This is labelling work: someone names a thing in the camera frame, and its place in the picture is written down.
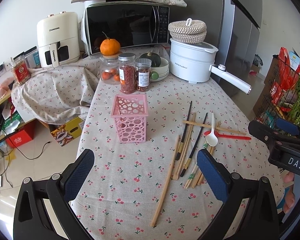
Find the person's right hand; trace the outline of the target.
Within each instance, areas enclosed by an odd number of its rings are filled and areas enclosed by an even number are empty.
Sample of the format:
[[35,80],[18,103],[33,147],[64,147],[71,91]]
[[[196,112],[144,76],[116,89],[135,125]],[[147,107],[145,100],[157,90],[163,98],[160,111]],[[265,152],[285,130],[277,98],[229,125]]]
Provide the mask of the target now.
[[[292,183],[294,181],[294,173],[292,172],[288,172],[284,179],[283,179],[285,184],[289,184]],[[290,211],[290,209],[294,206],[295,203],[295,196],[293,193],[293,185],[290,185],[290,188],[288,190],[288,192],[286,193],[285,196],[285,203],[283,205],[283,212],[284,213],[288,213]]]

